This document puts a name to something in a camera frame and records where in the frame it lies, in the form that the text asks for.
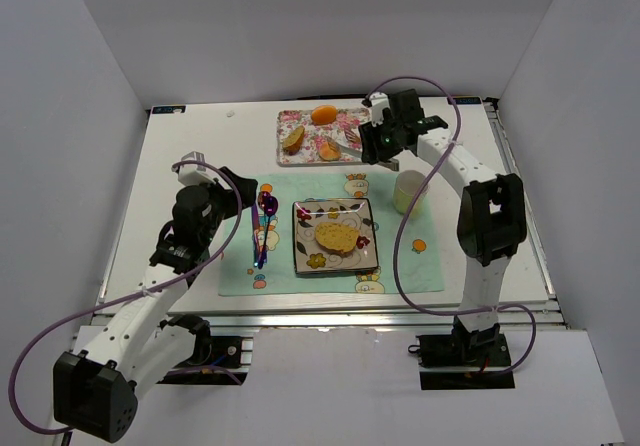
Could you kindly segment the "orange round bun bottom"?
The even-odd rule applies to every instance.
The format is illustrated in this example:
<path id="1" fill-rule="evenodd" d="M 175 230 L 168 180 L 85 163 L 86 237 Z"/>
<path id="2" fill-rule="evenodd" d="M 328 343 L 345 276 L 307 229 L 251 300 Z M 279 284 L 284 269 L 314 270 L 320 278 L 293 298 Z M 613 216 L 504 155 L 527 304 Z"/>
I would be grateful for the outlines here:
<path id="1" fill-rule="evenodd" d="M 342 156 L 339 145 L 332 139 L 321 140 L 317 152 L 320 159 L 326 162 L 338 161 Z"/>

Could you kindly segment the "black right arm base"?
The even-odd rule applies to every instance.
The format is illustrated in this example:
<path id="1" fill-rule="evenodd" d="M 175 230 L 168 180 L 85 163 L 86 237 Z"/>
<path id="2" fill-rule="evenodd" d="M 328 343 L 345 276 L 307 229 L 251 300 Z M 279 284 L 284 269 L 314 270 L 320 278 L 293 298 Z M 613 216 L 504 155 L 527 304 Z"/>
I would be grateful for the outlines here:
<path id="1" fill-rule="evenodd" d="M 407 352 L 418 362 L 423 391 L 507 390 L 515 388 L 504 334 L 493 344 L 462 353 L 446 334 L 421 335 Z"/>

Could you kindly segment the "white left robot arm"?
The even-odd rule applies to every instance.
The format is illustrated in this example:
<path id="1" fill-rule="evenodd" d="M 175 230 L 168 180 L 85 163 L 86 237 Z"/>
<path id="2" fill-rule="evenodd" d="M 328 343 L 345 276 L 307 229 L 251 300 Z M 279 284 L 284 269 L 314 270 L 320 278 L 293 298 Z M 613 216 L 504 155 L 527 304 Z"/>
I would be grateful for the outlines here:
<path id="1" fill-rule="evenodd" d="M 226 167 L 216 178 L 195 160 L 174 169 L 182 187 L 136 292 L 91 342 L 62 354 L 53 368 L 55 420 L 110 443 L 124 436 L 140 400 L 171 369 L 203 360 L 208 323 L 167 314 L 210 260 L 221 223 L 239 219 L 256 200 L 257 181 Z"/>

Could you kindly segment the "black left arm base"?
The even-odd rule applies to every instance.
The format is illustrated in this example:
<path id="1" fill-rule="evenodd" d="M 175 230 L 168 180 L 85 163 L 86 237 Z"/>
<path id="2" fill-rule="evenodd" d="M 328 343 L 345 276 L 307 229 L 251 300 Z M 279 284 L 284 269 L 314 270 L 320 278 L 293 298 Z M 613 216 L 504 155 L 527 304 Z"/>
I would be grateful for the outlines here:
<path id="1" fill-rule="evenodd" d="M 252 343 L 248 337 L 211 332 L 210 323 L 196 315 L 179 315 L 160 322 L 161 331 L 181 328 L 194 337 L 192 355 L 165 375 L 166 385 L 240 386 L 247 377 Z"/>

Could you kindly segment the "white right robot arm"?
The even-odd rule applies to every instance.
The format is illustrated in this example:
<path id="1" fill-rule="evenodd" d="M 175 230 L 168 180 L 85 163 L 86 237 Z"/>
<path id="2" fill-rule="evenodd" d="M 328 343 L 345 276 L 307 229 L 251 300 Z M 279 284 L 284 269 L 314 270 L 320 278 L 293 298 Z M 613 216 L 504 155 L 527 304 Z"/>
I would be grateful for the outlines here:
<path id="1" fill-rule="evenodd" d="M 368 94 L 371 119 L 360 125 L 361 160 L 381 164 L 403 151 L 429 164 L 460 199 L 456 226 L 466 256 L 463 296 L 445 340 L 422 343 L 426 366 L 483 365 L 498 343 L 499 299 L 506 269 L 527 236 L 524 187 L 515 173 L 500 174 L 459 142 L 459 127 L 424 113 L 418 93 Z"/>

